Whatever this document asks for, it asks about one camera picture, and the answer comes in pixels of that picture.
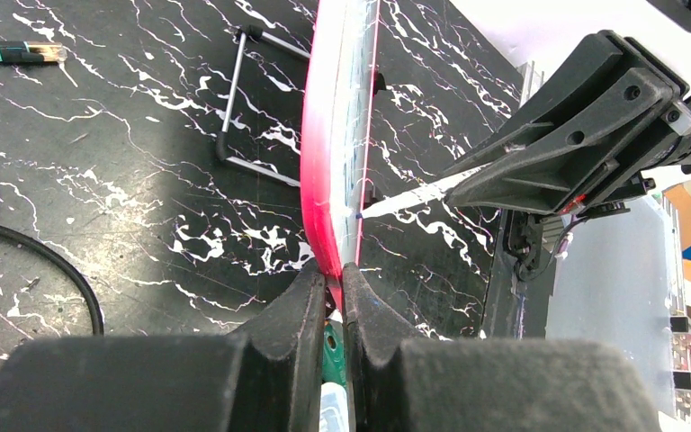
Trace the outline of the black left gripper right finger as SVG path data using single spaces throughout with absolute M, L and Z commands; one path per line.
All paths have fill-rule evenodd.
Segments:
M 633 365 L 583 340 L 421 334 L 355 264 L 342 273 L 357 431 L 657 431 Z

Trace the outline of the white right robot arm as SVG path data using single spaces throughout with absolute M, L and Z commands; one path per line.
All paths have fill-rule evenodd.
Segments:
M 546 78 L 460 157 L 453 206 L 542 216 L 644 195 L 642 173 L 691 174 L 691 1 L 461 1 L 513 62 Z

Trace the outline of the pink framed whiteboard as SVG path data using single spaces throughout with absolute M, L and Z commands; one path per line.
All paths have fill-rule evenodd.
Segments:
M 343 268 L 360 256 L 380 7 L 319 2 L 303 98 L 304 233 L 338 309 Z

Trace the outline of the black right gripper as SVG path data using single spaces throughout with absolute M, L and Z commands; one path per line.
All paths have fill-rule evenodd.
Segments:
M 622 200 L 641 171 L 691 165 L 687 91 L 637 40 L 590 34 L 498 131 L 449 167 L 471 176 L 446 201 L 546 216 Z

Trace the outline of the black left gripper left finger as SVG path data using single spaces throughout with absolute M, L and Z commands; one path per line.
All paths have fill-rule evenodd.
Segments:
M 64 337 L 0 369 L 0 431 L 315 431 L 325 276 L 225 335 Z

